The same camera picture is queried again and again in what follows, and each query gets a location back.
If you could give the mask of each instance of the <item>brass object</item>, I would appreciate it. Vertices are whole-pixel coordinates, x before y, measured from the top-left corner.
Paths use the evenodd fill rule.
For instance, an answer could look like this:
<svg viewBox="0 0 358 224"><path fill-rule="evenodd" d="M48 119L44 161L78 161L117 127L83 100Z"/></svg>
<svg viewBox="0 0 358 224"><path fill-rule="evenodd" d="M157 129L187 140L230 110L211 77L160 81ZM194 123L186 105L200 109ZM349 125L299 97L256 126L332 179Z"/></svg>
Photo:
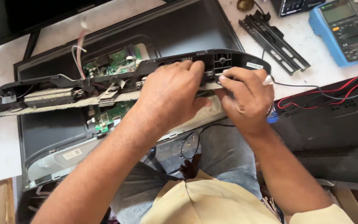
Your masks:
<svg viewBox="0 0 358 224"><path fill-rule="evenodd" d="M253 0L238 0L237 9L241 12L248 12L253 8L254 4Z"/></svg>

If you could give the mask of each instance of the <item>circuit board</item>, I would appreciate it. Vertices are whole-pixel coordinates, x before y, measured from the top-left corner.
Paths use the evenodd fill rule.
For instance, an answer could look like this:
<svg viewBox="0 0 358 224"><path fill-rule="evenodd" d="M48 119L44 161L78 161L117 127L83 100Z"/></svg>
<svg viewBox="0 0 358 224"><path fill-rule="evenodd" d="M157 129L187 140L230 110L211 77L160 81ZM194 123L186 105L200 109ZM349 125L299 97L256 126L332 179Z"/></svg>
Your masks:
<svg viewBox="0 0 358 224"><path fill-rule="evenodd" d="M114 124L116 126L121 119L128 113L128 111L136 103L136 100L118 102L114 105L114 108L105 112L100 112L100 108L95 106L95 128L96 132L105 133L109 130L108 125Z"/></svg>
<svg viewBox="0 0 358 224"><path fill-rule="evenodd" d="M120 74L136 70L137 60L142 60L136 45L129 45L123 50L109 55L102 55L86 64L84 74L89 77Z"/></svg>

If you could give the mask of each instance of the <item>beige shirt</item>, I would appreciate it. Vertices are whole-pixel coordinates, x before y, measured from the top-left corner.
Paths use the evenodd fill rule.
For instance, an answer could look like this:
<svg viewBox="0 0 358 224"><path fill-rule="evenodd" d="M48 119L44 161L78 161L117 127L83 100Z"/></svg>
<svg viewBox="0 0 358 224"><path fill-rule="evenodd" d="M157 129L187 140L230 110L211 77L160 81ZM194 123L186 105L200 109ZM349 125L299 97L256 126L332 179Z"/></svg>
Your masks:
<svg viewBox="0 0 358 224"><path fill-rule="evenodd" d="M279 224L276 216L251 192L208 176L201 170L195 179L169 181L158 193L141 224ZM296 213L290 224L352 224L336 205Z"/></svg>

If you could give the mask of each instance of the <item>tv screen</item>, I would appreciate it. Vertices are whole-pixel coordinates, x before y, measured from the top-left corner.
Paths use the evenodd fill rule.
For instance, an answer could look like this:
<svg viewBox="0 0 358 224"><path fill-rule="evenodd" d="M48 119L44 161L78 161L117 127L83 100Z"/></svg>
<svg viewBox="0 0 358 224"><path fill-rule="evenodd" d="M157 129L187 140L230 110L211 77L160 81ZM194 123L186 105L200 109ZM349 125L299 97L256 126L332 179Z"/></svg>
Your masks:
<svg viewBox="0 0 358 224"><path fill-rule="evenodd" d="M110 0L0 0L0 45Z"/></svg>

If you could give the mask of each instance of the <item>multimeter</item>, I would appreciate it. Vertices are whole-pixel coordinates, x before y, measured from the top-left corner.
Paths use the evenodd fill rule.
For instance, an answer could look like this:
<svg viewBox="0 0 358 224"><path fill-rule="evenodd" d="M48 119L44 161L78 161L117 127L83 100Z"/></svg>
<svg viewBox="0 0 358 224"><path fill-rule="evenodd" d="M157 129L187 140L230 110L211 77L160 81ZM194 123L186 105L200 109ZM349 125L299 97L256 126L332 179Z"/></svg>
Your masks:
<svg viewBox="0 0 358 224"><path fill-rule="evenodd" d="M358 64L358 16L348 0L316 6L309 24L340 67Z"/></svg>

